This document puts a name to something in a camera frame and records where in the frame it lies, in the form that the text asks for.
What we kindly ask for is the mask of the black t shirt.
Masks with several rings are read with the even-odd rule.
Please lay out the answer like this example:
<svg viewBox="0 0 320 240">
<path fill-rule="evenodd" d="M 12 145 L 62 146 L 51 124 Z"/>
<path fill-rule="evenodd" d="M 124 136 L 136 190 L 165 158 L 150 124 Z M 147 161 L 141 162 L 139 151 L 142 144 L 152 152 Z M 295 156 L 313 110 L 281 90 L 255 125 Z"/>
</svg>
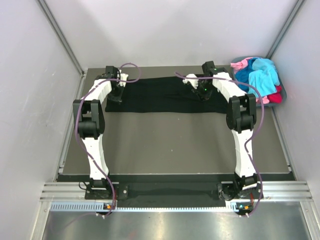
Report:
<svg viewBox="0 0 320 240">
<path fill-rule="evenodd" d="M 125 86 L 122 102 L 106 101 L 107 113 L 219 113 L 226 114 L 228 102 L 216 89 L 208 100 L 192 92 L 176 76 L 145 78 Z"/>
</svg>

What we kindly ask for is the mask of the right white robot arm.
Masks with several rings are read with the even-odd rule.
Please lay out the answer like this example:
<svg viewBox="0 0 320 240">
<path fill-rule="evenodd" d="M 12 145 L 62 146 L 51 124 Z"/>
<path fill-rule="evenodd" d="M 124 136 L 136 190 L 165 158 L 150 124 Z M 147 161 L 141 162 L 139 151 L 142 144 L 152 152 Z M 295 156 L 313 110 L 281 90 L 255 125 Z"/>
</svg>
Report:
<svg viewBox="0 0 320 240">
<path fill-rule="evenodd" d="M 214 90 L 227 101 L 226 124 L 235 144 L 236 167 L 232 184 L 221 184 L 220 196 L 230 201 L 245 198 L 258 186 L 258 174 L 252 161 L 252 136 L 257 122 L 256 96 L 248 94 L 233 82 L 228 71 L 217 68 L 213 61 L 202 66 L 204 79 L 193 79 L 189 74 L 185 83 L 201 100 L 208 100 Z"/>
</svg>

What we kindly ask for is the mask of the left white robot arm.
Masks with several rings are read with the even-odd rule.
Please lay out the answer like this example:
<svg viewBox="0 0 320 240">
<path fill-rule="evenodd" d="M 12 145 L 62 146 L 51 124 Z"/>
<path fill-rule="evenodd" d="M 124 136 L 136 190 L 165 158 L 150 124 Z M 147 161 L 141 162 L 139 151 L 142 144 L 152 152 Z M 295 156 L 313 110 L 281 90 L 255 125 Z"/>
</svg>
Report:
<svg viewBox="0 0 320 240">
<path fill-rule="evenodd" d="M 118 68 L 106 66 L 105 73 L 94 80 L 88 93 L 72 103 L 75 138 L 87 154 L 90 167 L 89 181 L 85 185 L 86 200 L 115 196 L 103 150 L 105 119 L 102 103 L 108 95 L 122 94 L 124 86 L 119 82 L 122 79 Z"/>
</svg>

